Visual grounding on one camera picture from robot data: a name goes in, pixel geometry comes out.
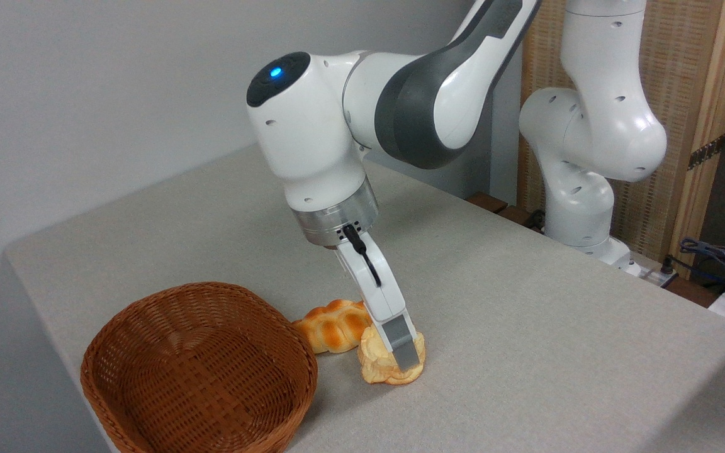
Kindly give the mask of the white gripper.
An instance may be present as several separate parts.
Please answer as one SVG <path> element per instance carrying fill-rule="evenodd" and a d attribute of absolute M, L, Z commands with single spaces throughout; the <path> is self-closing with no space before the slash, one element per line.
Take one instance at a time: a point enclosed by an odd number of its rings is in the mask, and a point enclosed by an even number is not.
<path fill-rule="evenodd" d="M 400 372 L 418 365 L 412 321 L 394 273 L 382 250 L 368 232 L 342 232 L 336 254 L 352 280 L 372 320 L 382 324 L 383 342 L 391 347 Z"/>

